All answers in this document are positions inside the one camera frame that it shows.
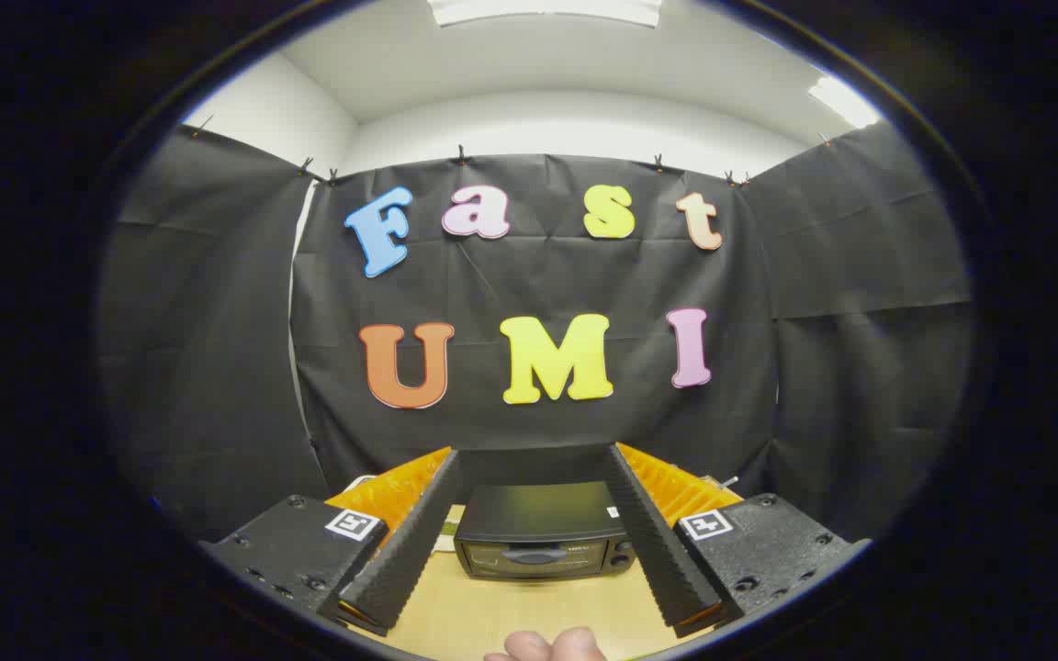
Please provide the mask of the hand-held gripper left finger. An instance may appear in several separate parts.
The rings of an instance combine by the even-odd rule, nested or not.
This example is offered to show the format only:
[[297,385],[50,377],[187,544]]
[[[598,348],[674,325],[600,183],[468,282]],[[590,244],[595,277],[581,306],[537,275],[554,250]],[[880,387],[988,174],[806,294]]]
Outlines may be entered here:
[[331,499],[289,495],[203,549],[282,606],[383,636],[427,566],[461,481],[458,452],[437,449]]

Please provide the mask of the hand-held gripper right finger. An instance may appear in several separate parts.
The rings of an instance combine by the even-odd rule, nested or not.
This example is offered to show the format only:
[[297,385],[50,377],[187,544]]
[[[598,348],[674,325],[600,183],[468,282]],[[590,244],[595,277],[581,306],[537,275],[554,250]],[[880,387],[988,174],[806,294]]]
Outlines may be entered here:
[[827,582],[869,547],[788,499],[741,499],[624,444],[604,480],[660,616],[679,637],[746,626]]

